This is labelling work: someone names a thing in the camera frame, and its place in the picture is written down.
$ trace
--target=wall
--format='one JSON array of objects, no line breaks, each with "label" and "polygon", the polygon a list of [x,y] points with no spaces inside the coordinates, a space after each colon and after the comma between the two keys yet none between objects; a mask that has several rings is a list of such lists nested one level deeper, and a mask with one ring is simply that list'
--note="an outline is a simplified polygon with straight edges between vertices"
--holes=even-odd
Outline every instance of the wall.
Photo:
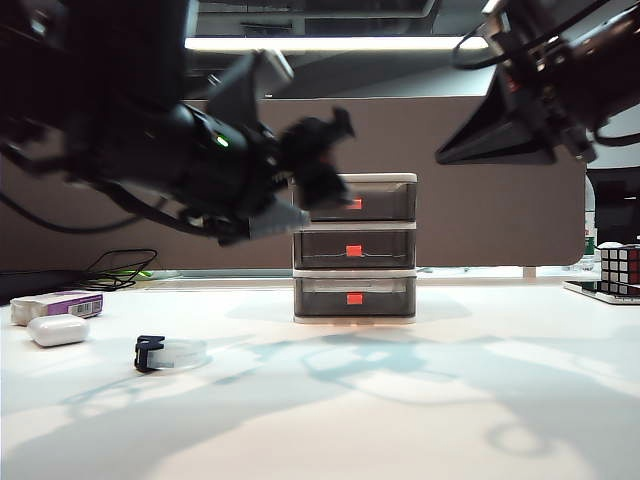
[{"label": "wall", "polygon": [[[344,172],[416,172],[419,265],[571,263],[583,245],[583,166],[436,164],[433,152],[476,107],[478,97],[267,101],[262,117],[280,130],[302,115],[327,117],[334,104],[353,116],[358,138],[337,149]],[[123,213],[102,195],[60,179],[36,180],[2,165],[2,189],[43,217],[96,225]],[[154,247],[163,268],[290,266],[287,235],[222,249],[143,222],[105,235],[45,231],[0,208],[0,269],[82,268],[112,248]]]}]

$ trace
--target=white tabletop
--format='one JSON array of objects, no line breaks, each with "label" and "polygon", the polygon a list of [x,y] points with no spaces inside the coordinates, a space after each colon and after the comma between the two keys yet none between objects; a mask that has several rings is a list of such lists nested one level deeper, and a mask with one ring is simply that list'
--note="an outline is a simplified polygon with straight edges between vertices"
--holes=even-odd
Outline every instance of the white tabletop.
[{"label": "white tabletop", "polygon": [[[3,309],[3,480],[640,475],[640,307],[421,286],[415,325],[325,327],[292,323],[288,286],[166,285],[107,294],[63,347]],[[141,334],[212,360],[142,375]]]}]

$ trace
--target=drawer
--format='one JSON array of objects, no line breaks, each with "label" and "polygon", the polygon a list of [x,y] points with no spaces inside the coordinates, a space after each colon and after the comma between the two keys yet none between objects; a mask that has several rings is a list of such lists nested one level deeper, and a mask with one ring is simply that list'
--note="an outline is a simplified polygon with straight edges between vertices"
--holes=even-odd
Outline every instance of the drawer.
[{"label": "drawer", "polygon": [[341,177],[353,196],[352,204],[311,211],[311,221],[415,221],[415,174],[352,174]]},{"label": "drawer", "polygon": [[294,234],[294,268],[415,268],[415,224],[323,225]]},{"label": "drawer", "polygon": [[416,311],[415,271],[294,273],[296,321],[300,323],[411,323]]}]

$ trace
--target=fluorescent light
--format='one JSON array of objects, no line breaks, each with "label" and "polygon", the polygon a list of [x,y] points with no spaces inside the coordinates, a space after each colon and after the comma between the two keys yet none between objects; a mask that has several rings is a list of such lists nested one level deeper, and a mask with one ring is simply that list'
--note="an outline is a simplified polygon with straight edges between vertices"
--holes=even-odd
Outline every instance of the fluorescent light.
[{"label": "fluorescent light", "polygon": [[[462,37],[198,37],[187,38],[185,47],[204,52],[246,52],[280,50],[284,53],[305,51],[349,52],[392,50],[451,50]],[[462,48],[486,48],[482,37],[471,37]]]}]

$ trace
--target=ceiling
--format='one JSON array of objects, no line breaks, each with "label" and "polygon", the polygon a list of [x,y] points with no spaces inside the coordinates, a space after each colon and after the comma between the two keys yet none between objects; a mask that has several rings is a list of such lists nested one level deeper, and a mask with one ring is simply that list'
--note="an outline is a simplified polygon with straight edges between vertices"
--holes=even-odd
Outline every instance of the ceiling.
[{"label": "ceiling", "polygon": [[[557,22],[587,0],[541,0]],[[249,37],[461,36],[483,20],[487,0],[200,0],[196,35]],[[633,0],[612,0],[568,33],[575,37]],[[189,91],[201,90],[209,74],[221,75],[237,55],[195,54]],[[296,79],[278,97],[351,96],[358,91],[393,95],[371,85],[402,85],[402,79],[438,78],[450,69],[450,52],[307,53],[288,55]]]}]

